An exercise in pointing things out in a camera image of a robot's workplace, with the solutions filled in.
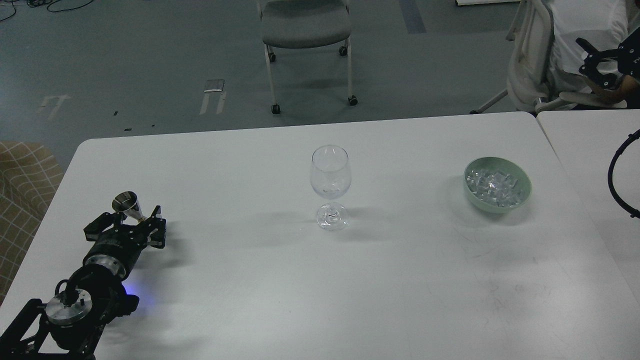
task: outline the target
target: glass base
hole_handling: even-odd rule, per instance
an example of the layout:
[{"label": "glass base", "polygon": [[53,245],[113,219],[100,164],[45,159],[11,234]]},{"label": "glass base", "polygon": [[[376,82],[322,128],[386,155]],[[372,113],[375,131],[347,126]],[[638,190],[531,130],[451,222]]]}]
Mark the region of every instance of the glass base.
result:
[{"label": "glass base", "polygon": [[349,225],[349,213],[337,202],[329,202],[318,209],[317,221],[324,230],[338,231]]}]

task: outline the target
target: chair seat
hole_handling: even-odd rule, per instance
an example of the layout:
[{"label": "chair seat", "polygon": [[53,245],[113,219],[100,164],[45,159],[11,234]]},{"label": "chair seat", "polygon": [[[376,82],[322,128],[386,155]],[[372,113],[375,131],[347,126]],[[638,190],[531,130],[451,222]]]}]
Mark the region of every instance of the chair seat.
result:
[{"label": "chair seat", "polygon": [[342,0],[276,0],[262,11],[262,41],[273,47],[321,47],[350,34],[351,21]]}]

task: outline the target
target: chair leg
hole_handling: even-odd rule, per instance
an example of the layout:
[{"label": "chair leg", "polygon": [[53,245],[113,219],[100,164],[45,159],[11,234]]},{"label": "chair leg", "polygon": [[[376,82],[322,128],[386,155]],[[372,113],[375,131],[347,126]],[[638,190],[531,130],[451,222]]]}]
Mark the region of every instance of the chair leg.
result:
[{"label": "chair leg", "polygon": [[271,104],[271,113],[279,114],[280,113],[280,105],[278,105],[278,101],[276,100],[276,92],[275,87],[273,85],[273,75],[271,75],[271,60],[269,59],[269,50],[270,46],[264,46],[264,57],[267,61],[267,74],[269,74],[269,85],[271,86],[271,100],[273,101]]},{"label": "chair leg", "polygon": [[485,110],[487,110],[488,108],[492,107],[493,104],[495,104],[496,102],[500,101],[505,96],[507,96],[507,89],[504,89],[501,93],[499,93],[496,96],[492,97],[489,101],[487,101],[484,105],[480,106],[478,109],[472,110],[470,112],[470,114],[473,115],[473,114],[484,113]]},{"label": "chair leg", "polygon": [[358,104],[358,99],[353,95],[353,74],[351,70],[351,37],[348,37],[344,40],[345,45],[347,46],[347,76],[349,78],[348,83],[348,92],[349,92],[349,105],[354,106]]}]

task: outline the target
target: person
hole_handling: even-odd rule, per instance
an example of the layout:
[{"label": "person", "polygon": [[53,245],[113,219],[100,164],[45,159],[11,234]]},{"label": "person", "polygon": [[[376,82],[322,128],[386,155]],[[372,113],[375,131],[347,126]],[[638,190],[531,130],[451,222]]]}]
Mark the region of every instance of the person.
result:
[{"label": "person", "polygon": [[[640,7],[640,0],[634,0]],[[568,0],[548,0],[547,6],[554,21],[554,42],[549,56],[548,80],[557,92],[593,92],[607,103],[617,103],[624,99],[628,108],[640,105],[640,84],[631,76],[618,72],[617,63],[601,63],[598,70],[602,74],[615,74],[620,83],[615,90],[600,88],[578,69],[584,64],[586,52],[576,42],[585,38],[599,51],[616,49],[634,29],[638,21],[629,21],[625,0],[582,0],[579,3]]]}]

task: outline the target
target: person's arm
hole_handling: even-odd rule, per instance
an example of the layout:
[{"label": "person's arm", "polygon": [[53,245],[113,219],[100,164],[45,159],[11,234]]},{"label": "person's arm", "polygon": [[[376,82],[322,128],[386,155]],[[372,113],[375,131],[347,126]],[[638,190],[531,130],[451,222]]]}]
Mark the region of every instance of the person's arm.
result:
[{"label": "person's arm", "polygon": [[584,78],[584,81],[587,83],[587,85],[589,85],[594,94],[596,94],[599,98],[601,98],[601,100],[603,100],[604,102],[608,102],[609,104],[620,102],[626,99],[636,90],[640,89],[640,84],[638,84],[638,82],[629,75],[623,76],[620,86],[615,90],[603,89],[588,78]]}]

